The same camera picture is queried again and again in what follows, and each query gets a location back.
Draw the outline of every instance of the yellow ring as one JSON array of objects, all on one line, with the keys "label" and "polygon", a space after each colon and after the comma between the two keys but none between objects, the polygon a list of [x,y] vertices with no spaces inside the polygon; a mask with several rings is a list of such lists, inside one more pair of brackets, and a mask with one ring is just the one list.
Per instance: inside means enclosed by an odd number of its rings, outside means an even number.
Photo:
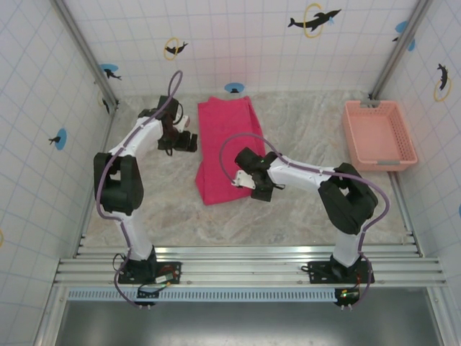
[{"label": "yellow ring", "polygon": [[445,96],[443,96],[441,99],[437,99],[437,88],[438,88],[439,85],[442,83],[442,81],[439,80],[439,81],[435,84],[435,88],[434,88],[434,100],[435,100],[435,102],[442,102],[442,101],[444,101],[444,100],[448,97],[449,93],[452,91],[452,85],[453,85],[452,80],[451,80],[449,77],[447,77],[447,81],[449,81],[448,92],[447,92],[447,94],[446,94]]},{"label": "yellow ring", "polygon": [[304,36],[306,36],[307,38],[316,38],[318,37],[321,33],[322,33],[322,30],[323,30],[323,25],[320,26],[320,31],[318,32],[317,35],[309,35],[307,30],[306,30],[306,27],[305,27],[305,20],[306,20],[306,17],[308,16],[308,11],[309,9],[313,8],[313,7],[317,7],[318,9],[322,10],[322,7],[317,4],[317,3],[313,3],[313,4],[310,4],[309,6],[307,6],[305,8],[305,11],[304,11],[304,22],[303,22],[303,28],[304,28]]},{"label": "yellow ring", "polygon": [[[173,55],[171,58],[168,58],[168,57],[166,56],[166,52],[167,52],[166,47],[168,47],[168,44],[169,44],[171,41],[176,41],[176,51],[174,52],[174,55]],[[179,40],[177,39],[177,37],[172,37],[172,38],[170,38],[170,39],[169,39],[168,41],[166,41],[166,43],[165,43],[165,48],[164,48],[164,57],[165,57],[165,59],[168,60],[168,61],[174,60],[174,59],[176,58],[176,56],[178,55],[178,50],[179,50]]]},{"label": "yellow ring", "polygon": [[104,103],[102,103],[101,90],[98,91],[97,99],[98,99],[98,105],[99,105],[100,107],[104,106]]}]

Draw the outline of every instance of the pink cloth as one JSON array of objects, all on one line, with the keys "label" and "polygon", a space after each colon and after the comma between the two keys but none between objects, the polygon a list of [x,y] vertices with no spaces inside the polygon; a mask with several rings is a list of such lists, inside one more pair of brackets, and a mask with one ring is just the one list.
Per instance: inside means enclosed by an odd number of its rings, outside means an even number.
[{"label": "pink cloth", "polygon": [[[250,189],[232,186],[219,163],[219,152],[224,141],[242,132],[262,136],[261,126],[249,97],[225,101],[211,97],[198,104],[200,141],[203,161],[195,183],[205,205],[224,203],[251,194]],[[248,146],[258,155],[264,156],[264,143],[255,137],[241,136],[228,142],[223,152],[226,171],[232,178],[239,170],[234,163],[237,154]]]}]

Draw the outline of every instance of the metal grate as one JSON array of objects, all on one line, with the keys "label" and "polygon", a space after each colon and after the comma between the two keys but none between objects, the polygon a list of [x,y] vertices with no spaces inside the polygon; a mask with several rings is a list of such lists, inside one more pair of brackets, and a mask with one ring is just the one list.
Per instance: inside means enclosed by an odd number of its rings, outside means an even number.
[{"label": "metal grate", "polygon": [[[336,301],[334,288],[170,288],[158,298],[136,299],[137,288],[124,288],[123,293],[135,301]],[[115,288],[72,288],[70,301],[122,301]]]}]

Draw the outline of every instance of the marble floor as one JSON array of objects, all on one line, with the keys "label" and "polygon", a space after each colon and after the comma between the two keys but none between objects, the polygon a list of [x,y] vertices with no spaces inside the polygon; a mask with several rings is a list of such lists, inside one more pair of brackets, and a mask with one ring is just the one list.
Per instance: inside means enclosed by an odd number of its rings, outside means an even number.
[{"label": "marble floor", "polygon": [[[291,159],[326,167],[349,161],[341,124],[344,102],[364,99],[361,92],[265,92],[249,95],[265,137]],[[209,95],[183,95],[177,99],[191,117],[196,133],[197,103]],[[139,112],[155,107],[158,96],[123,99],[115,115],[109,146],[119,143],[132,128]],[[144,185],[141,210],[148,235],[156,246],[206,245],[312,245],[334,244],[336,229],[330,223],[317,193],[294,187],[275,190],[272,202],[251,198],[204,206],[194,183],[201,161],[196,153],[156,149],[140,165]],[[405,229],[387,173],[363,172],[390,196],[389,214],[367,233],[365,243],[400,243]],[[384,202],[375,211],[378,215]],[[101,219],[94,208],[85,246],[122,246],[124,240],[112,221]]]}]

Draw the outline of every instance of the cable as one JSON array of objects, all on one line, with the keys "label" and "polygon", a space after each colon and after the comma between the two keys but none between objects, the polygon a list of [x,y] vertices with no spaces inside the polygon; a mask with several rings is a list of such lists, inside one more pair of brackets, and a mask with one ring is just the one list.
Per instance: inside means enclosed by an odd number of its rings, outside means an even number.
[{"label": "cable", "polygon": [[114,268],[114,270],[117,270],[117,268],[115,267],[115,259],[120,256],[123,259],[125,259],[125,255],[124,254],[115,254],[114,258],[112,258],[112,268]]},{"label": "cable", "polygon": [[182,107],[182,105],[181,105],[180,102],[178,102],[178,105],[181,106],[181,116],[179,117],[179,120],[178,120],[178,121],[173,122],[173,125],[178,125],[178,124],[181,122],[182,117],[184,116],[184,108]]},{"label": "cable", "polygon": [[[173,91],[171,91],[171,85],[173,84],[173,81],[175,80],[176,76],[179,75],[179,79],[178,79],[178,82],[176,83],[176,85],[174,86],[173,88]],[[123,223],[123,220],[121,218],[118,218],[117,216],[108,216],[108,215],[105,215],[103,212],[102,212],[102,209],[101,209],[101,194],[102,194],[102,187],[104,186],[104,181],[106,180],[106,176],[107,176],[107,173],[109,172],[109,169],[110,167],[112,166],[112,164],[114,163],[115,159],[125,150],[125,148],[127,147],[127,145],[132,141],[132,139],[138,134],[139,131],[141,131],[141,129],[146,126],[147,124],[149,124],[150,121],[152,120],[155,120],[156,117],[166,108],[166,106],[168,105],[168,103],[170,103],[170,101],[173,99],[173,96],[176,94],[176,91],[178,90],[179,88],[179,85],[181,84],[181,81],[182,81],[182,71],[181,70],[178,70],[176,71],[173,76],[171,77],[170,79],[170,82],[169,82],[169,85],[168,85],[168,98],[166,99],[165,103],[162,104],[162,106],[160,108],[157,109],[157,111],[155,113],[152,114],[152,116],[150,116],[146,121],[144,121],[143,123],[141,123],[141,125],[139,125],[129,136],[128,138],[126,139],[126,141],[122,144],[122,148],[118,149],[117,152],[115,154],[112,155],[112,157],[110,158],[110,160],[107,162],[106,166],[104,167],[104,170],[102,171],[102,175],[101,175],[101,179],[99,181],[99,184],[98,184],[98,188],[97,188],[97,193],[96,193],[96,209],[97,209],[97,212],[99,214],[99,216],[101,216],[103,219],[105,220],[114,220],[116,222],[120,222],[120,228],[122,229],[122,233],[123,233],[123,236],[125,237],[125,241],[127,242],[127,247],[128,247],[128,251],[127,251],[127,254],[126,254],[126,258],[123,260],[122,264],[119,266],[118,270],[115,271],[115,275],[114,275],[114,286],[115,286],[115,289],[117,290],[117,292],[122,296],[123,299],[125,299],[131,306],[134,306],[135,308],[137,309],[142,309],[143,307],[141,305],[138,305],[136,304],[133,300],[129,299],[123,292],[122,290],[120,289],[119,285],[118,285],[118,277],[120,275],[120,272],[123,271],[123,269],[125,268],[125,266],[127,265],[128,263],[128,260],[130,259],[130,255],[131,255],[131,241],[130,241],[130,237],[128,236],[128,233],[127,233],[127,230],[125,228],[125,224]]]},{"label": "cable", "polygon": [[272,143],[270,143],[264,137],[258,136],[258,135],[254,134],[254,133],[238,133],[236,135],[233,135],[233,136],[227,138],[224,141],[223,145],[221,146],[221,149],[219,151],[219,163],[221,165],[221,169],[224,172],[224,175],[231,182],[233,182],[233,178],[225,170],[224,163],[223,163],[223,152],[224,152],[225,146],[229,143],[229,141],[232,141],[233,139],[238,138],[238,137],[242,137],[242,136],[255,137],[255,138],[258,138],[261,141],[265,142],[265,144],[267,144],[268,147],[270,147],[270,149],[277,155],[277,157],[280,159],[280,161],[282,161],[284,164],[288,165],[289,167],[301,169],[303,171],[312,172],[312,173],[326,174],[326,175],[331,175],[331,176],[335,176],[335,177],[356,180],[358,182],[361,182],[362,184],[366,184],[366,185],[372,187],[374,190],[376,190],[381,195],[381,197],[383,198],[384,203],[385,203],[384,211],[379,216],[377,216],[376,218],[374,218],[373,220],[371,220],[369,223],[367,223],[364,226],[364,228],[362,229],[362,234],[360,235],[359,246],[357,247],[357,251],[359,252],[359,255],[362,256],[365,259],[365,261],[367,261],[368,273],[369,273],[368,280],[367,280],[367,285],[365,286],[363,294],[360,296],[359,300],[354,304],[354,306],[357,306],[361,301],[363,301],[364,297],[367,295],[368,289],[370,288],[370,285],[372,283],[372,264],[371,264],[370,260],[368,259],[368,257],[365,256],[363,251],[362,251],[362,246],[363,246],[363,241],[364,241],[364,238],[365,238],[365,234],[367,233],[367,230],[371,226],[376,224],[378,221],[381,221],[382,218],[384,218],[386,216],[386,214],[389,212],[389,209],[390,209],[389,197],[385,194],[385,192],[381,189],[381,187],[377,186],[374,182],[371,182],[368,179],[364,179],[362,177],[358,177],[358,176],[352,175],[352,174],[323,171],[323,170],[316,169],[316,168],[302,166],[300,164],[290,163],[290,161],[286,160],[286,158],[283,157],[283,155],[280,152],[278,152],[278,150],[276,150],[276,148],[272,145]]}]

